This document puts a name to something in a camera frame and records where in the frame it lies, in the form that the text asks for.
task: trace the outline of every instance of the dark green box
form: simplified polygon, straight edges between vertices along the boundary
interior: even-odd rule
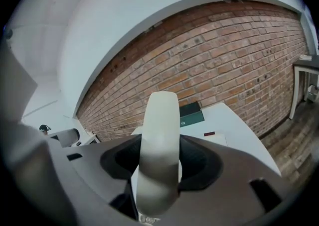
[[[180,127],[185,127],[205,120],[198,102],[180,107],[179,115]]]

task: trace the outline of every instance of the white table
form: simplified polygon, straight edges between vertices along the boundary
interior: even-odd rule
[[[224,103],[202,109],[205,121],[180,128],[180,134],[205,139],[204,133],[216,132],[225,135],[225,140],[216,143],[247,152],[277,174],[280,174],[271,155],[253,131]],[[137,127],[132,134],[141,134],[143,127]]]
[[[293,64],[294,72],[295,72],[295,84],[294,84],[294,97],[293,102],[290,109],[289,118],[293,119],[297,101],[298,101],[298,93],[299,93],[299,73],[305,72],[305,87],[304,87],[304,101],[307,100],[308,88],[310,84],[310,74],[319,75],[319,56],[312,55],[312,60],[298,60]]]

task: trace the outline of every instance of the black opening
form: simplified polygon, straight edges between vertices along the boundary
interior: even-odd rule
[[[79,153],[73,153],[73,154],[67,155],[66,157],[69,159],[69,161],[71,161],[71,160],[76,160],[78,158],[82,158],[82,155]]]
[[[130,180],[128,180],[128,183],[125,187],[124,192],[117,195],[116,198],[113,199],[109,205],[112,208],[118,210],[119,212],[138,221],[139,214],[138,214],[138,211],[136,209],[135,202],[134,202],[134,197],[133,197],[132,186],[131,186]]]
[[[140,162],[142,135],[128,140],[102,154],[102,168],[115,179],[129,180]]]
[[[269,212],[282,201],[277,193],[264,179],[255,179],[250,183],[260,203],[263,205],[265,212]]]
[[[214,183],[223,171],[223,163],[217,153],[182,135],[179,160],[183,168],[179,191],[203,190]]]
[[[58,138],[58,136],[57,136],[57,135],[52,136],[51,138],[56,139],[56,140],[59,140],[59,138]]]

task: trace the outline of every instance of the wooden floor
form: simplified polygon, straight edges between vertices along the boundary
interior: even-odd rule
[[[293,120],[287,119],[261,141],[282,176],[302,185],[319,160],[319,103],[301,103]]]

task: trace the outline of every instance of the white wall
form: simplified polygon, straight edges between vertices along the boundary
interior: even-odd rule
[[[105,65],[134,37],[183,9],[220,0],[81,0],[68,23],[58,78],[73,113]],[[259,0],[302,11],[301,0]]]
[[[38,84],[24,111],[22,122],[36,129],[40,125],[48,125],[55,133],[66,129],[76,128],[80,140],[86,141],[89,135],[85,132],[78,119],[72,118],[70,110],[65,105],[63,96],[58,88],[56,76],[35,78]]]
[[[18,122],[37,84],[4,40],[0,41],[0,73],[0,119]]]
[[[60,45],[80,0],[20,0],[8,29],[10,46],[31,76],[56,74]]]

